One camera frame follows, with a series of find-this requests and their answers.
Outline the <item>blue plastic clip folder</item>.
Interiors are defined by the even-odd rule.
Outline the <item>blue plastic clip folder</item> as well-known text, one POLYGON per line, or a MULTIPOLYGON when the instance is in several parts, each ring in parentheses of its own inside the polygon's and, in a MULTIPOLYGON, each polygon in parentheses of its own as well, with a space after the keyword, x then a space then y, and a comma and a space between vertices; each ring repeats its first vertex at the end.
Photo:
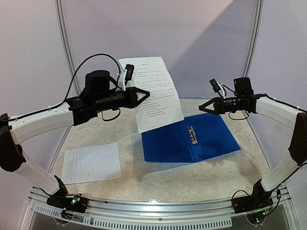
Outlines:
POLYGON ((200 114, 142 133, 146 162, 195 163, 241 150, 220 115, 200 114))

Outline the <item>printed white paper sheet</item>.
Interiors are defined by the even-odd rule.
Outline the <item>printed white paper sheet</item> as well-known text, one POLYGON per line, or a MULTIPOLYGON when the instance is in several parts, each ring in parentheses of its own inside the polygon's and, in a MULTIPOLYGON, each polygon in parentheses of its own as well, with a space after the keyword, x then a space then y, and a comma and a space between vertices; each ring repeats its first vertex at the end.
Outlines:
POLYGON ((184 120, 177 90, 162 57, 122 58, 119 63, 122 67, 134 65, 130 85, 150 93, 135 108, 139 133, 184 120))

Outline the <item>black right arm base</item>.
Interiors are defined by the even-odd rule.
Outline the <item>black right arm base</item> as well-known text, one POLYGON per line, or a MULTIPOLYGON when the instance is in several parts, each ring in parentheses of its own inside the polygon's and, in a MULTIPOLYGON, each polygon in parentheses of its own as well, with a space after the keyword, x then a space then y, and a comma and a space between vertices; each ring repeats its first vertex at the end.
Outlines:
POLYGON ((261 184, 261 180, 258 180, 253 185, 252 193, 250 195, 245 190, 236 191, 231 198, 231 205, 236 214, 268 206, 272 207, 272 192, 278 189, 279 186, 280 184, 274 189, 266 191, 261 184))

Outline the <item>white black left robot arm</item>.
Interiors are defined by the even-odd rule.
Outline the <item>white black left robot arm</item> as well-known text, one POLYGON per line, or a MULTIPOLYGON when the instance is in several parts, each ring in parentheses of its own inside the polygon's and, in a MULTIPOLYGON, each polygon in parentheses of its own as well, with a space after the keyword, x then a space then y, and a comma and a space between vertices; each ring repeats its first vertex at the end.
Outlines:
POLYGON ((0 116, 0 167, 19 174, 39 186, 41 190, 61 208, 71 204, 71 197, 64 183, 47 173, 24 152, 21 143, 49 131, 84 124, 107 110, 132 109, 150 96, 146 90, 127 87, 133 70, 124 69, 119 80, 107 70, 95 70, 85 76, 85 87, 81 94, 67 98, 61 105, 35 111, 29 115, 10 118, 0 116))

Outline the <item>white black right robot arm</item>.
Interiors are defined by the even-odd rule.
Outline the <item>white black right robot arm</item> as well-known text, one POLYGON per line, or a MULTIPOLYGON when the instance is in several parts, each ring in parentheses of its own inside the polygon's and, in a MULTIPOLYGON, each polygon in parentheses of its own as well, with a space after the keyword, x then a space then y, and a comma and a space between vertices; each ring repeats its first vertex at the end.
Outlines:
POLYGON ((307 162, 307 112, 306 110, 276 100, 266 93, 254 93, 248 77, 234 79, 232 97, 220 94, 199 106, 199 110, 223 115, 228 112, 245 111, 270 119, 267 122, 267 138, 261 145, 276 140, 284 152, 275 153, 276 166, 266 176, 253 186, 248 205, 258 209, 263 205, 267 196, 287 181, 307 162))

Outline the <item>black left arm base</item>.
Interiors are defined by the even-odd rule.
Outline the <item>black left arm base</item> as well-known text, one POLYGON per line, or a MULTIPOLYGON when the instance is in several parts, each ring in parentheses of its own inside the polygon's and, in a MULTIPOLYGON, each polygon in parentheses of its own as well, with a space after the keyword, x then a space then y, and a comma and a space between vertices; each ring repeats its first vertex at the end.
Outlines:
POLYGON ((59 190, 55 194, 48 196, 47 204, 67 211, 85 213, 89 204, 89 199, 83 197, 82 194, 69 195, 62 180, 56 175, 54 177, 59 183, 59 190))

